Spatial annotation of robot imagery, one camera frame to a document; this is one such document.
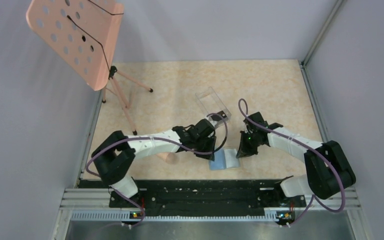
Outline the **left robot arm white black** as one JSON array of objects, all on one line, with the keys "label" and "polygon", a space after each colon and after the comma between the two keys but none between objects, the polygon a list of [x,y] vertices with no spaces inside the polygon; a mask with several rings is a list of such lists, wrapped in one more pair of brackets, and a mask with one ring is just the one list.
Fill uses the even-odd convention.
[{"label": "left robot arm white black", "polygon": [[128,176],[134,160],[162,153],[192,152],[198,158],[212,161],[216,151],[215,131],[215,125],[208,119],[150,135],[125,135],[117,130],[91,154],[87,166],[94,164],[101,181],[121,194],[127,206],[134,207],[141,198],[135,181]]}]

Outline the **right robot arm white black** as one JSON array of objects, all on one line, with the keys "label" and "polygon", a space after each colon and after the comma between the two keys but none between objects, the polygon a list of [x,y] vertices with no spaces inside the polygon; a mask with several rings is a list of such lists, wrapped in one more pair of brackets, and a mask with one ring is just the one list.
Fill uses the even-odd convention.
[{"label": "right robot arm white black", "polygon": [[292,133],[275,122],[268,124],[260,112],[244,119],[246,129],[241,131],[238,159],[258,154],[258,147],[266,145],[285,151],[305,165],[306,173],[287,177],[277,184],[273,200],[287,206],[294,197],[315,195],[326,200],[356,183],[356,175],[341,147],[330,140],[320,142]]}]

